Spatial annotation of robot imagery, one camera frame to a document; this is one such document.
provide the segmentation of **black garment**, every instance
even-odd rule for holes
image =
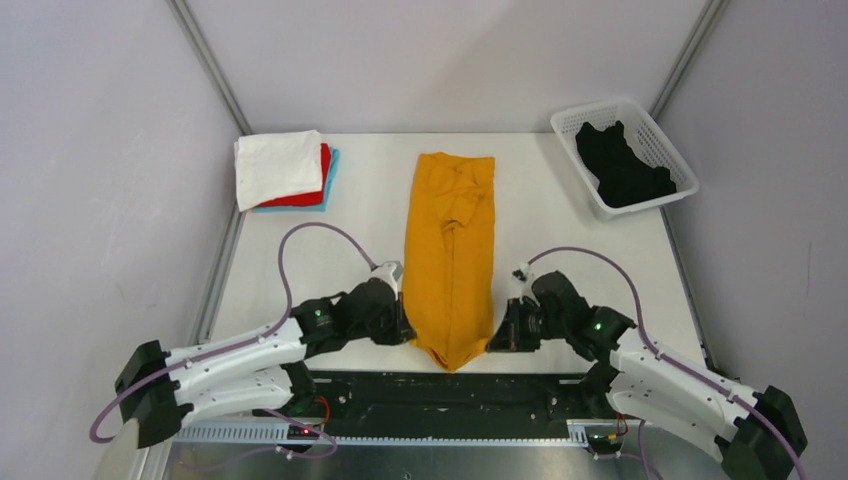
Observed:
[[[667,168],[649,167],[633,153],[624,139],[621,122],[602,132],[585,122],[576,140],[583,164],[600,181],[598,195],[610,207],[625,207],[677,191]]]

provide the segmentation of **white table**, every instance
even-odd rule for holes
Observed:
[[[277,321],[285,295],[277,273],[283,235],[306,221],[323,221],[356,238],[375,262],[403,260],[409,194],[418,156],[444,151],[495,157],[495,327],[519,287],[510,272],[536,253],[559,245],[597,250],[633,277],[648,332],[698,364],[704,363],[686,294],[659,210],[602,223],[553,134],[345,134],[324,135],[341,152],[325,213],[247,213],[224,287],[212,340]],[[367,278],[364,261],[326,229],[296,233],[286,247],[286,272],[295,304],[345,290]],[[538,274],[558,269],[590,304],[607,305],[635,319],[630,290],[612,268],[578,253],[537,262]],[[312,369],[441,371],[423,351],[381,347],[368,339],[307,361]],[[461,372],[582,373],[589,363],[564,341],[535,353],[484,354]]]

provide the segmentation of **white plastic basket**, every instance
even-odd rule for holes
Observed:
[[[616,121],[624,124],[625,139],[636,156],[652,167],[668,168],[671,179],[677,184],[676,193],[620,208],[613,208],[604,203],[598,195],[597,177],[586,168],[577,153],[575,136],[583,122],[591,123],[597,130],[604,130]],[[648,112],[635,102],[617,99],[569,108],[551,117],[551,126],[591,192],[594,199],[592,211],[601,220],[665,205],[692,195],[700,187],[698,179],[680,156],[680,152],[674,148]]]

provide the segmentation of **white folded cloth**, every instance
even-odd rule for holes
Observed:
[[[322,188],[321,134],[317,130],[241,137],[235,151],[239,211]]]

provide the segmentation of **folded orange garment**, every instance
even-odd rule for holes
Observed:
[[[414,345],[448,371],[493,335],[495,159],[421,155],[406,226],[404,307]]]

